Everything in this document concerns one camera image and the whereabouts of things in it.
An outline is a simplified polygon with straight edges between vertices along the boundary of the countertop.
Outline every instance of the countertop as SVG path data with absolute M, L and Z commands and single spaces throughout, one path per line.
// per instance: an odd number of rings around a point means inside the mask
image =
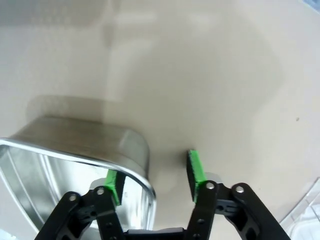
M 188 224 L 190 148 L 280 221 L 320 175 L 319 26 L 299 0 L 2 0 L 0 135 L 43 115 L 130 127 L 150 146 L 154 229 Z

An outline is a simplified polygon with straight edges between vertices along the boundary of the metal tray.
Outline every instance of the metal tray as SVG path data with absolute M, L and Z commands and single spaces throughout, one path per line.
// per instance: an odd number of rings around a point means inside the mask
M 84 195 L 95 187 L 92 182 L 107 176 L 108 169 L 127 175 L 122 205 L 116 208 L 123 230 L 151 230 L 156 195 L 148 168 L 147 142 L 124 127 L 42 117 L 12 137 L 0 139 L 0 180 L 35 234 L 64 193 Z M 100 239 L 97 227 L 93 222 L 82 239 Z M 4 230 L 16 235 L 9 228 Z

